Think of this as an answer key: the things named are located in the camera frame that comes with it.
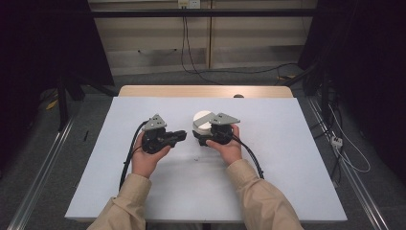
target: gray floor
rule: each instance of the gray floor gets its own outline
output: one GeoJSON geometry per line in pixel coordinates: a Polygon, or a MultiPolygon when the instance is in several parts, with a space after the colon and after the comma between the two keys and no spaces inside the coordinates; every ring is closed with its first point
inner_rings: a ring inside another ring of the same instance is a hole
{"type": "MultiPolygon", "coordinates": [[[[268,68],[243,68],[238,69],[238,71],[265,70],[268,68]]],[[[280,74],[282,76],[295,75],[300,71],[294,66],[287,66],[280,69],[280,74]]],[[[206,73],[203,76],[224,84],[272,85],[276,82],[277,72],[271,71],[255,75],[217,72],[206,73]]],[[[209,84],[197,75],[184,72],[116,77],[115,82],[117,85],[112,88],[116,90],[125,84],[209,84]]],[[[291,89],[301,105],[309,126],[317,124],[318,122],[310,109],[307,97],[303,94],[301,85],[298,83],[291,89]]],[[[78,223],[66,219],[64,215],[75,193],[75,185],[80,181],[92,148],[96,143],[112,99],[90,87],[84,86],[84,90],[87,94],[83,102],[69,102],[72,107],[79,105],[78,117],[73,123],[70,134],[47,179],[41,196],[28,219],[26,229],[85,229],[89,225],[88,223],[78,223]]],[[[4,175],[0,181],[0,229],[6,229],[10,224],[56,138],[58,110],[57,107],[46,110],[46,105],[47,102],[38,109],[38,115],[34,120],[29,138],[24,140],[21,149],[15,153],[16,157],[3,172],[4,175]]],[[[380,161],[372,144],[362,137],[357,123],[345,106],[342,105],[340,108],[344,115],[346,134],[366,154],[372,165],[370,172],[360,173],[359,175],[390,229],[406,229],[406,219],[404,218],[406,217],[405,186],[380,161]]],[[[319,127],[312,129],[314,135],[321,132],[319,127]]],[[[331,147],[325,137],[318,138],[315,142],[326,163],[327,170],[330,172],[335,159],[331,147]]],[[[357,151],[347,145],[346,142],[345,147],[353,165],[365,168],[365,162],[357,151]]],[[[330,224],[304,223],[303,227],[305,229],[373,229],[364,207],[343,172],[340,186],[336,191],[349,220],[330,224]]]]}

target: white tabletop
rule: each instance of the white tabletop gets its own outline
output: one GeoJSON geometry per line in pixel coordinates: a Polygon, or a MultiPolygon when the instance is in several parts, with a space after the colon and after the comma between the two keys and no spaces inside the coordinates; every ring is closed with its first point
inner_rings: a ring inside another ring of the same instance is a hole
{"type": "MultiPolygon", "coordinates": [[[[241,120],[240,139],[254,152],[265,179],[292,203],[300,221],[346,220],[296,99],[115,98],[66,218],[95,219],[118,193],[120,176],[138,125],[156,113],[167,131],[186,130],[152,177],[148,221],[241,222],[237,195],[219,154],[192,135],[193,115],[223,112],[241,120]]],[[[254,166],[248,153],[243,157],[254,166]]]]}

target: gray metal bracket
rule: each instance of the gray metal bracket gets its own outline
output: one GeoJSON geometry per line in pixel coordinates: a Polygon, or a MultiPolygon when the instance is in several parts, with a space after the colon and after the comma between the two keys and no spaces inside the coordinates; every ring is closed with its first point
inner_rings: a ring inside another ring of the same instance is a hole
{"type": "Polygon", "coordinates": [[[218,125],[218,126],[223,126],[223,125],[229,125],[229,124],[235,124],[239,123],[240,120],[237,118],[234,118],[230,115],[227,115],[225,113],[218,113],[215,117],[213,117],[209,123],[213,125],[218,125]]]}
{"type": "Polygon", "coordinates": [[[155,114],[146,123],[146,125],[143,128],[143,131],[154,130],[154,129],[157,129],[160,127],[166,127],[166,126],[167,126],[167,123],[165,123],[164,119],[162,119],[161,116],[159,116],[159,114],[155,114]]]}

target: electrical outlet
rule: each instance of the electrical outlet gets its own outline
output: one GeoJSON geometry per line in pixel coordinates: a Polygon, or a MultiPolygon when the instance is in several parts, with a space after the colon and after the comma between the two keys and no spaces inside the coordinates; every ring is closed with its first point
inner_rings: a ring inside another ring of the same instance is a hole
{"type": "Polygon", "coordinates": [[[200,9],[200,0],[189,0],[189,9],[200,9]]]}
{"type": "Polygon", "coordinates": [[[188,9],[189,8],[189,1],[190,0],[178,0],[178,8],[179,9],[188,9]]]}

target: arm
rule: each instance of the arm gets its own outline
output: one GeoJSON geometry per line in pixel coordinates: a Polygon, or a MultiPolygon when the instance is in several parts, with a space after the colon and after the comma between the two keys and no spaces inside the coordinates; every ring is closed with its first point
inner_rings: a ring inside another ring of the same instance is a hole
{"type": "Polygon", "coordinates": [[[116,198],[112,197],[88,229],[146,229],[144,204],[151,187],[149,177],[160,159],[168,154],[167,146],[155,154],[143,152],[144,133],[135,142],[136,150],[131,159],[131,174],[127,176],[116,198]]]}
{"type": "MultiPolygon", "coordinates": [[[[232,127],[234,135],[238,137],[238,126],[232,127]]],[[[207,141],[207,145],[218,150],[229,165],[227,174],[237,190],[247,229],[303,229],[283,193],[269,182],[259,179],[254,168],[242,159],[239,143],[232,140],[223,146],[207,141]]]]}

